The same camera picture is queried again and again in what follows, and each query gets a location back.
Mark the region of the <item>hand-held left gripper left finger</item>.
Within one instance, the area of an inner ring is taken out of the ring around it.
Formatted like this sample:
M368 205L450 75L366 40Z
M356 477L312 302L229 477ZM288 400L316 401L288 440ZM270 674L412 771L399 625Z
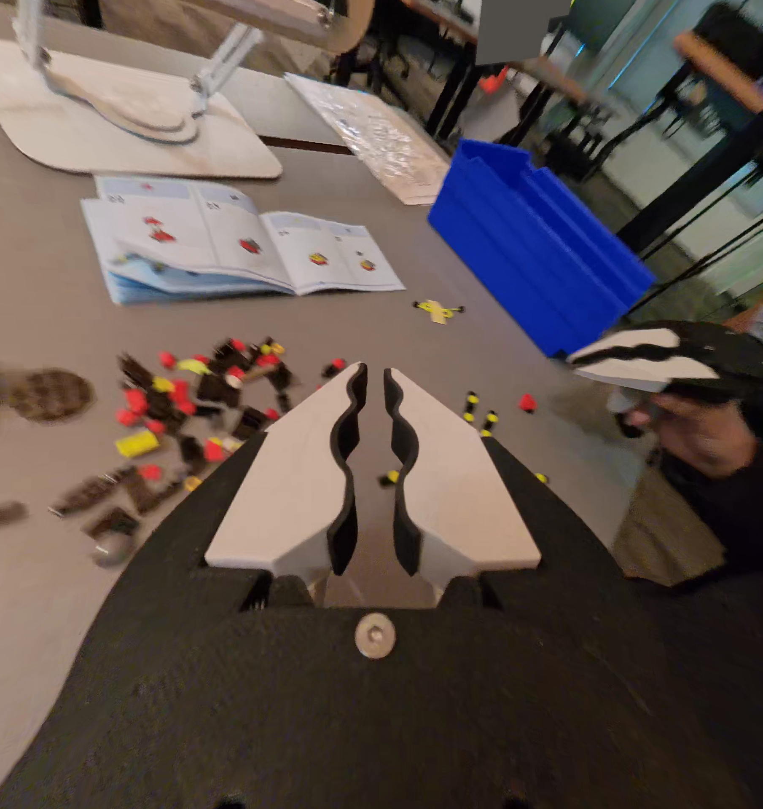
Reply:
M294 577L314 606L358 538L354 476L368 367L354 362L263 433L204 555L209 569Z

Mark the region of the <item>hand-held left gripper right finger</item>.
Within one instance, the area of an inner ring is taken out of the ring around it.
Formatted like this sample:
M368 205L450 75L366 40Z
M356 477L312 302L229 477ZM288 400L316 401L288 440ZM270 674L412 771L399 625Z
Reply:
M402 371L385 369L383 388L399 462L395 555L432 606L455 579L536 570L542 554L486 440Z

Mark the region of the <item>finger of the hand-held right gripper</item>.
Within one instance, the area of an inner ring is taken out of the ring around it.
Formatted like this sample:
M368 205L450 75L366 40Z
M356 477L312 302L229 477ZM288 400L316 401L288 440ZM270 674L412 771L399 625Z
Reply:
M570 367L588 367L606 360L663 362L677 355L681 338L668 328L623 329L569 354Z
M584 379L646 392L662 392L673 383L708 385L721 381L720 375L710 366L679 355L658 360L589 355L573 358L572 369L575 375Z

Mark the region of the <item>pile of lego pieces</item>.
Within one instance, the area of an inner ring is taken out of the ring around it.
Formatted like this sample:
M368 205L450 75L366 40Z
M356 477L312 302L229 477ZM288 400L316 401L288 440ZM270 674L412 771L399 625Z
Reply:
M289 413L289 392L299 383L285 348L271 340L246 345L231 338L209 356L179 360L164 353L160 362L175 375L154 374L130 354L119 357L125 406L117 419L126 433L115 448L122 463L81 481L46 509L64 520L122 493L127 506L109 507L84 529L107 565L132 554L142 518L197 489L207 472Z

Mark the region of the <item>person's right forearm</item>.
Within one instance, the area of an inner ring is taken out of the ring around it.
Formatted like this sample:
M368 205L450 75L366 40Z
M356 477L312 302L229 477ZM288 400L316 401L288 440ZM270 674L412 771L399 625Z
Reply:
M750 573L763 571L763 393L738 404L760 444L750 466L712 480L660 453L660 469L723 546L724 568Z

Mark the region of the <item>black yellow lego spider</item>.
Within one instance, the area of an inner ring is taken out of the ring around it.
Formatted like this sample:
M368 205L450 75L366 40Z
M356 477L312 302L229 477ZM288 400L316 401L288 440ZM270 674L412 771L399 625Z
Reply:
M474 426L476 423L476 411L479 405L479 397L474 391L468 391L464 410L462 412L462 419L468 423L469 426ZM478 431L481 438L490 438L493 430L495 430L499 423L500 417L498 412L488 410L485 414L484 421ZM377 482L381 488L389 489L395 486L398 482L399 471L390 470L387 473L379 476Z

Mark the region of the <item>black round lego plate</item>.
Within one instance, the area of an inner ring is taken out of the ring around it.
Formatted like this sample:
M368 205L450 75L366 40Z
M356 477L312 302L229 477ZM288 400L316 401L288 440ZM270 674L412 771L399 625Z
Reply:
M59 368L25 371L12 379L7 394L10 408L35 424L77 417L95 399L94 388L87 379Z

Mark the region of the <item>lego instruction booklet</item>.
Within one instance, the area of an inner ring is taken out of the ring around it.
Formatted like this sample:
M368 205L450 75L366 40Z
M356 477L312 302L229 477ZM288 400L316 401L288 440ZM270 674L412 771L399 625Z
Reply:
M204 181L95 176L83 219L113 303L406 289L367 228L261 213Z

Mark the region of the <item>person's right hand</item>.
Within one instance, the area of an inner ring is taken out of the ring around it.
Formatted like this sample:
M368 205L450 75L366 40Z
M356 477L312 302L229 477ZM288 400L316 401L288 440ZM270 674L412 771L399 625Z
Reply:
M625 412L622 419L628 426L654 433L662 454L712 480L750 466L760 445L735 401L714 404L659 393Z

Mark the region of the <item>blue plastic bin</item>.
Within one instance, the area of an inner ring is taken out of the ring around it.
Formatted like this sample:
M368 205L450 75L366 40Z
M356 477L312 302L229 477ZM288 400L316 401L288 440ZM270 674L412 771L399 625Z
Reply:
M520 148L462 139L427 220L549 358L596 341L654 281L622 240Z

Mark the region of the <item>wooden desk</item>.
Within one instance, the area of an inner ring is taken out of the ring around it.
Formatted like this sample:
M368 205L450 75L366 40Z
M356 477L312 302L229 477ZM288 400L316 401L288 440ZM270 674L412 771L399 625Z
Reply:
M763 91L731 61L692 31L674 38L674 49L698 73L740 104L751 120L727 135L625 225L617 237L634 253L653 245L698 203L750 163L763 145Z
M459 121L461 113L478 85L478 81L488 73L488 66L478 65L476 30L461 20L458 14L449 10L443 2L404 1L403 5L419 16L445 28L461 41L461 55L451 69L438 100L427 118L425 131L438 142L447 142ZM549 31L554 34L546 54L506 63L507 70L516 70L535 80L536 84L519 109L518 124L497 139L497 143L518 147L531 128L543 115L552 96L562 96L584 113L597 112L606 108L596 96L590 94L574 79L566 75L550 58L550 53L561 41L566 31L566 18L551 19Z

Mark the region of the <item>clear plastic bag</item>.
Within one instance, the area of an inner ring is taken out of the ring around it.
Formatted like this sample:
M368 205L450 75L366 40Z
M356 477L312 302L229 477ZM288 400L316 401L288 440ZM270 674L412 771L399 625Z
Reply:
M285 80L404 205L437 200L448 158L406 113L362 91L290 73Z

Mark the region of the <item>black bag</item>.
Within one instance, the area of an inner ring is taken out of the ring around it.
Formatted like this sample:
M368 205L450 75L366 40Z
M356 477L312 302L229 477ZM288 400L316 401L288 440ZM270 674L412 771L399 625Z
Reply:
M692 29L741 72L763 77L763 27L728 2L710 5Z

